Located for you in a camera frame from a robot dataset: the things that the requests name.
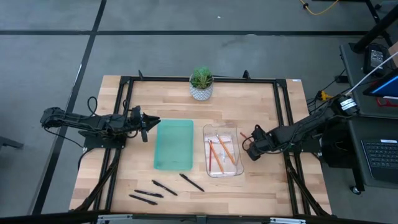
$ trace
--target keyboard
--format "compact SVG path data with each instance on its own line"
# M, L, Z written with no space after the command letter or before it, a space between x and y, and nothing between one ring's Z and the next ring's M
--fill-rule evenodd
M398 140L362 140L374 179L398 183Z

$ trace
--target black marker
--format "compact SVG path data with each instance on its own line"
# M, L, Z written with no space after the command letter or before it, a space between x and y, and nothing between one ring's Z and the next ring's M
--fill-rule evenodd
M142 198L142 197L138 197L138 196L135 196L135 195L129 195L129 196L132 197L132 198L138 199L138 200L142 200L143 202L149 203L149 204L151 204L151 205L157 205L156 202L153 202L153 201L144 199L144 198Z
M197 189L201 190L201 191L205 191L203 190L203 188L199 187L197 184L195 184L194 182L192 182L192 180L188 179L188 177L186 175L180 174L180 176L182 178L184 178L186 181L188 181L190 184L194 185Z
M140 193L140 194L146 194L146 195L150 195L150 196L154 196L154 197L163 197L163 195L161 195L161 194L154 194L154 193L145 192L142 190L134 190L134 191L137 193Z
M152 180L152 182L159 187L162 187L163 189L165 189L166 191L170 192L171 194L174 194L175 196L178 196L174 191L168 189L167 187L163 186L162 184L160 184L158 181L156 180Z

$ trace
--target yellow cable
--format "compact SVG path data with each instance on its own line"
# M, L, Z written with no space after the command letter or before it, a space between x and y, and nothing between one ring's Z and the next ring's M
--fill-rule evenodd
M314 16L318 16L320 14L323 14L324 12L326 12L327 10L331 9L336 3L338 3L339 0L336 0L331 6L329 6L327 9L323 10L322 12L318 12L318 13L313 13L308 6L305 6L306 10L308 10L309 13L313 14Z

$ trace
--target monitor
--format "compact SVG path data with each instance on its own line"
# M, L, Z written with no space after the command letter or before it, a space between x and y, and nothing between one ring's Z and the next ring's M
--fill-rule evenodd
M363 94L398 99L398 68L371 85Z

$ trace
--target white cable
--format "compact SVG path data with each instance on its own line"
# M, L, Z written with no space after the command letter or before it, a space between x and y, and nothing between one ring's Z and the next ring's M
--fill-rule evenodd
M357 86L359 86L359 84L361 84L361 82L363 82L363 80L365 80L368 76L372 75L372 73L374 71L376 71L377 69L379 69L381 66L383 66L386 62L390 61L390 59L392 59L395 55L397 55L398 52L396 52L395 54L391 55L389 58L387 58L385 61L383 61L383 63L381 63L379 66L377 66L376 68L374 68L371 72L369 72L367 75L365 75L365 77L363 77L361 79L361 81L359 81L354 87L352 87L352 89L350 89L347 93L346 96L348 94L350 94Z

